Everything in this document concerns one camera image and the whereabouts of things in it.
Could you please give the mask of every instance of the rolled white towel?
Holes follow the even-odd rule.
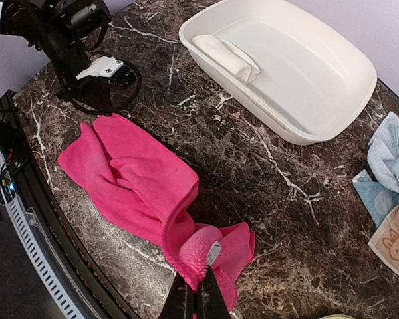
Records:
[[[244,84],[254,81],[260,73],[259,67],[240,48],[214,35],[198,35],[192,44],[214,60]]]

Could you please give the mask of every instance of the pink cloth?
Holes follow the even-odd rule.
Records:
[[[219,241],[213,270],[227,308],[235,307],[235,281],[253,259],[255,235],[247,223],[222,229],[194,223],[186,208],[198,194],[198,176],[182,160],[114,114],[81,124],[81,137],[58,163],[106,219],[160,246],[195,291],[207,272],[207,254]]]

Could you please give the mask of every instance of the plastic tub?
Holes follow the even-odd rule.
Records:
[[[242,84],[194,47],[196,35],[231,41],[259,66]],[[225,0],[187,20],[180,40],[246,109],[288,142],[325,142],[345,130],[374,92],[369,59],[335,30],[284,0]]]

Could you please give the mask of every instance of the cloth with animal print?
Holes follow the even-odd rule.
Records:
[[[399,275],[399,205],[387,215],[368,245]]]

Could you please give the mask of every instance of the marble tabletop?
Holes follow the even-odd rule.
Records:
[[[133,120],[199,175],[197,222],[246,221],[254,261],[239,280],[234,318],[399,318],[399,277],[371,251],[375,232],[351,179],[367,141],[399,99],[383,84],[340,136],[312,146],[282,140],[195,64],[180,25],[215,0],[143,0],[115,16],[103,50],[136,64],[143,87]],[[157,318],[175,275],[158,247],[111,225],[57,165],[94,116],[56,99],[52,69],[15,97],[26,135],[59,205],[116,289],[143,319]]]

